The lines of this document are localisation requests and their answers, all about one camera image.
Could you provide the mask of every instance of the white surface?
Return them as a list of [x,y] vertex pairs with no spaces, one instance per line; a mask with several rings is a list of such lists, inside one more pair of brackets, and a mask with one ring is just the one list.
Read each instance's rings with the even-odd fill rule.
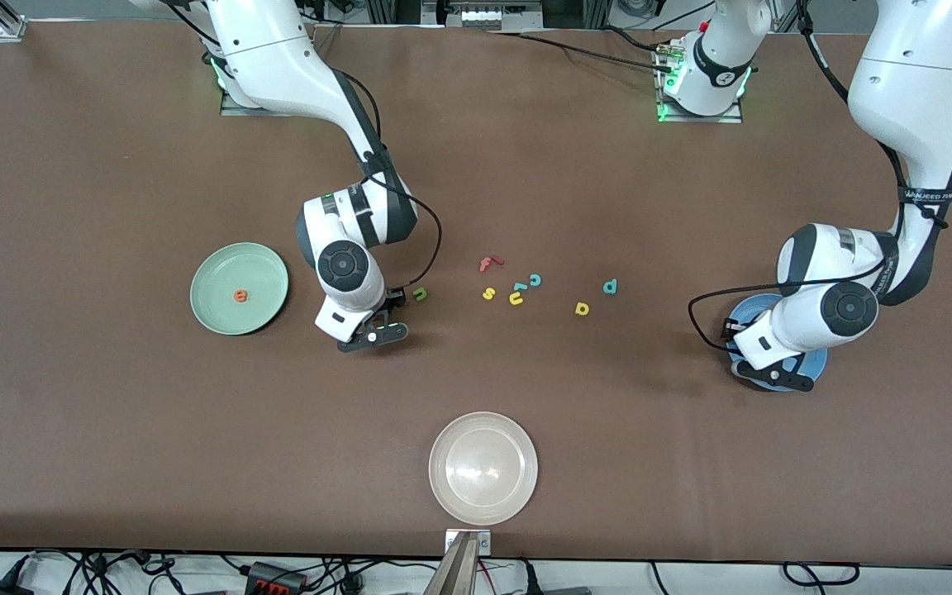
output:
[[539,479],[539,460],[519,423],[497,413],[462,415],[440,432],[428,481],[440,506],[463,523],[487,526],[516,515]]
[[[0,578],[22,553],[0,551]],[[195,595],[224,590],[230,595],[241,595],[245,577],[224,564],[216,556],[177,556],[173,573],[181,581],[186,593]],[[254,561],[276,564],[285,569],[305,568],[317,564],[314,558],[231,556],[235,564]],[[489,564],[509,564],[503,569],[491,569],[499,594],[522,591],[526,588],[524,566],[510,560],[489,560]],[[650,566],[645,562],[533,562],[543,590],[551,588],[587,587],[593,595],[660,595]],[[660,576],[671,595],[816,595],[815,588],[798,588],[783,578],[781,566],[776,564],[684,564],[659,562]],[[60,595],[61,588],[72,572],[72,562],[48,555],[30,562],[21,573],[20,584],[36,595]],[[823,580],[839,579],[849,575],[847,569],[818,569]],[[109,574],[124,595],[145,595],[149,577],[137,566],[125,562]],[[381,564],[363,573],[364,595],[397,595],[420,593],[431,578],[431,570],[424,568],[396,568]],[[491,595],[487,580],[477,577],[474,595]],[[75,594],[83,591],[73,585]],[[845,588],[828,588],[831,595],[952,595],[952,569],[881,569],[862,568],[857,583]],[[156,581],[154,595],[175,595],[166,580]]]

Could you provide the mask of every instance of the brown tabletop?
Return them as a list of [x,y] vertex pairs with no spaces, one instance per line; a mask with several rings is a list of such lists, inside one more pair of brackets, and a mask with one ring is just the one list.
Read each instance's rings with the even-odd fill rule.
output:
[[[863,39],[822,45],[850,79]],[[952,564],[952,226],[930,287],[832,350],[812,394],[738,382],[685,315],[772,281],[809,221],[891,223],[888,163],[802,39],[767,39],[743,125],[684,125],[657,123],[639,70],[480,31],[342,31],[322,54],[373,90],[445,225],[411,338],[352,355],[313,326],[293,236],[303,200],[359,179],[343,133],[220,117],[200,54],[161,22],[37,22],[0,46],[0,545],[434,555],[459,523],[428,451],[488,410],[540,464],[497,556]],[[388,281],[434,239],[423,217],[374,250]],[[217,336],[189,282],[245,240],[286,260],[287,305]],[[491,253],[506,266],[480,274]]]

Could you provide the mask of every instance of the plate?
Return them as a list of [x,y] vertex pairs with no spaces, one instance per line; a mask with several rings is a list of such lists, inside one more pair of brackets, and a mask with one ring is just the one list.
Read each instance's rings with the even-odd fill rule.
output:
[[[730,312],[730,318],[736,321],[739,321],[740,324],[749,325],[752,321],[755,321],[755,318],[760,315],[760,313],[766,312],[770,309],[771,306],[777,304],[781,301],[781,295],[777,293],[760,293],[757,295],[752,295],[752,297],[746,297],[745,300],[741,300],[740,304],[736,305],[736,308],[733,308],[733,312]],[[737,344],[733,341],[726,343],[726,347],[731,348],[731,350],[736,350]],[[741,361],[744,357],[730,352],[730,359],[733,361]],[[796,358],[785,358],[781,362],[781,365],[788,372],[796,372],[810,378],[811,380],[817,380],[821,377],[821,374],[825,372],[825,365],[828,363],[828,350],[817,350],[810,351],[810,353],[803,356],[803,362],[796,366]],[[767,391],[774,391],[777,393],[785,393],[791,391],[792,388],[786,387],[774,387],[772,384],[767,384],[762,380],[752,380],[751,378],[744,378],[756,385],[759,385],[761,388],[766,388]]]
[[288,293],[288,271],[273,250],[245,241],[208,256],[193,275],[189,306],[209,331],[244,335],[273,319]]
[[428,456],[439,505],[462,523],[487,526],[516,515],[536,490],[539,459],[524,428],[505,415],[462,415],[440,432]]

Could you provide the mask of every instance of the white plate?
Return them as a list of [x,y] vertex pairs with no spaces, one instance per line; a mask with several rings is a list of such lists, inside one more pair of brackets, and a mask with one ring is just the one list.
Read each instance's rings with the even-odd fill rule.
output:
[[536,490],[539,459],[524,428],[497,413],[451,421],[428,456],[439,505],[462,523],[486,526],[516,515]]

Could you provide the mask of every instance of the metal stand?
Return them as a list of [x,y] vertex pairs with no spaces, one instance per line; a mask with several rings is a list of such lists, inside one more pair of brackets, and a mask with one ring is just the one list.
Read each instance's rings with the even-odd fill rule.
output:
[[18,14],[5,0],[0,0],[0,41],[20,41],[27,27],[27,19]]
[[491,531],[447,531],[446,554],[424,595],[472,595],[476,561],[491,554]]

